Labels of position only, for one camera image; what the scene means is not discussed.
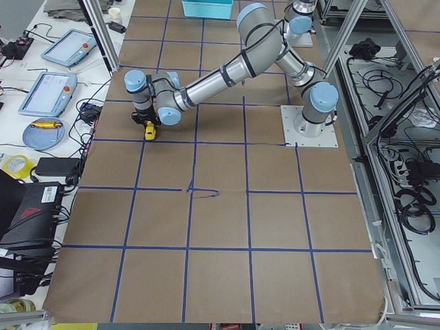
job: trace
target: barcode sticker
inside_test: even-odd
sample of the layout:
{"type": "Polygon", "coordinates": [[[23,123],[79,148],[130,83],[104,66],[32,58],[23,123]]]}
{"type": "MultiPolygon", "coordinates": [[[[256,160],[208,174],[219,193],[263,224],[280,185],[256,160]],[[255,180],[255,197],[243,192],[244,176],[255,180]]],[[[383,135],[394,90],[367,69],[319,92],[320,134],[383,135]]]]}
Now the barcode sticker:
{"type": "Polygon", "coordinates": [[[56,186],[44,188],[43,197],[41,203],[52,203],[56,197],[56,186]]]}

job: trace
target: folded fabric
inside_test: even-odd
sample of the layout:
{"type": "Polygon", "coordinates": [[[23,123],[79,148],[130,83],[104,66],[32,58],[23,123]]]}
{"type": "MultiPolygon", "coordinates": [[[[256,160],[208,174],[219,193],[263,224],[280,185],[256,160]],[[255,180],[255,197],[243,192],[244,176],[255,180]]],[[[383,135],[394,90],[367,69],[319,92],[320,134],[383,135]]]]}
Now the folded fabric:
{"type": "MultiPolygon", "coordinates": [[[[113,0],[99,0],[101,10],[108,12],[113,0]]],[[[85,21],[83,11],[77,0],[47,0],[44,12],[56,19],[70,19],[72,21],[85,21]]]]}

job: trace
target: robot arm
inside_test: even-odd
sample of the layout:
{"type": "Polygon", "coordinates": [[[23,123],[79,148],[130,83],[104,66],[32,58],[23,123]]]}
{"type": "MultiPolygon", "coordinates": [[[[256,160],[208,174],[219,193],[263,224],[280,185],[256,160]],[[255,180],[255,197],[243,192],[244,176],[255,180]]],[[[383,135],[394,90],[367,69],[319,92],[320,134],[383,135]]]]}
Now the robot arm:
{"type": "MultiPolygon", "coordinates": [[[[245,7],[239,14],[237,27],[246,48],[225,65],[184,87],[180,87],[175,72],[145,75],[140,70],[129,71],[124,79],[136,109],[132,118],[143,124],[147,132],[149,125],[177,124],[182,111],[235,86],[246,78],[262,74],[276,63],[290,77],[292,84],[305,99],[306,106],[302,117],[305,118],[307,126],[319,128],[336,105],[338,92],[335,87],[322,82],[322,77],[314,67],[290,49],[278,24],[279,22],[274,23],[269,10],[263,4],[252,3],[245,7]],[[330,96],[321,95],[329,92],[330,96]],[[153,98],[157,101],[157,113],[153,108],[153,98]]],[[[307,134],[311,136],[310,132],[311,129],[307,129],[307,134]]],[[[146,134],[146,139],[153,138],[146,134]]]]}

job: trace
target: teal bin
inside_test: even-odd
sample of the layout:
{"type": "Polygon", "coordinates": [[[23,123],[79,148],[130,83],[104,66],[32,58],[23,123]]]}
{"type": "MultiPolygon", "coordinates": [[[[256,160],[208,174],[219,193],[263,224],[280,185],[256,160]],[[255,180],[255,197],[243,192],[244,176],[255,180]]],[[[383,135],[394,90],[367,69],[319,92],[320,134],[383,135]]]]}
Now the teal bin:
{"type": "Polygon", "coordinates": [[[230,19],[234,0],[181,0],[187,17],[230,19]]]}

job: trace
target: yellow tape roll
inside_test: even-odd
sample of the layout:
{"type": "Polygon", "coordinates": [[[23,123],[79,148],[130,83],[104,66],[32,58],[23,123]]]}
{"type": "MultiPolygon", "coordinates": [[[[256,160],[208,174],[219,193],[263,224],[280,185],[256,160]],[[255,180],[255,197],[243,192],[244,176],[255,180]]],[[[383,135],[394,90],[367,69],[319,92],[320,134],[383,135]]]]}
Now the yellow tape roll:
{"type": "Polygon", "coordinates": [[[34,166],[26,156],[17,155],[6,160],[3,171],[16,179],[24,179],[30,175],[30,170],[34,166]]]}

